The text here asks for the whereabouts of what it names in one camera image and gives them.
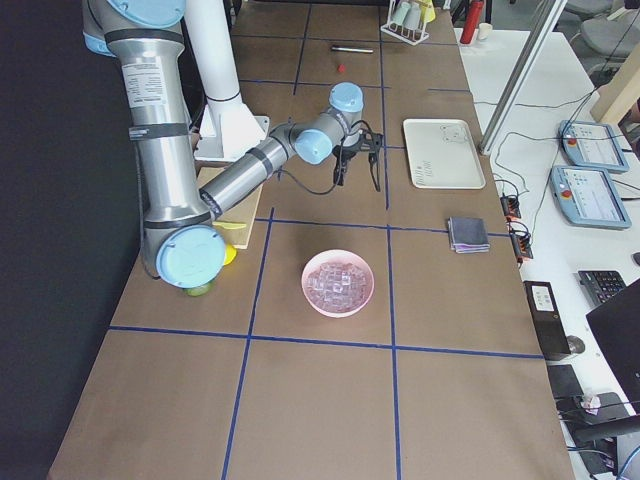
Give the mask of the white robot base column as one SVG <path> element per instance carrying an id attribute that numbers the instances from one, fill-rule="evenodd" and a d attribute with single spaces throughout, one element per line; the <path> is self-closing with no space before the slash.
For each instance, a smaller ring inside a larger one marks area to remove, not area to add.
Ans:
<path id="1" fill-rule="evenodd" d="M 206 97 L 195 157 L 234 162 L 266 138 L 270 119 L 243 101 L 223 3 L 188 0 L 184 20 Z"/>

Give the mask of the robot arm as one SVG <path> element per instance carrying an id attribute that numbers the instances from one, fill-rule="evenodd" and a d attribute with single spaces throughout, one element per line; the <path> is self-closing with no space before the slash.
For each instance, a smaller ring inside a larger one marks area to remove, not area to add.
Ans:
<path id="1" fill-rule="evenodd" d="M 335 85 L 328 107 L 307 123 L 264 129 L 243 102 L 224 6 L 219 1 L 86 1 L 89 50 L 118 59 L 133 124 L 138 171 L 148 197 L 140 204 L 143 265 L 181 289 L 209 284 L 225 260 L 213 222 L 258 189 L 292 157 L 346 164 L 360 152 L 376 158 L 382 138 L 364 121 L 362 90 Z M 196 183 L 190 118 L 178 60 L 194 52 L 214 141 L 225 169 Z"/>

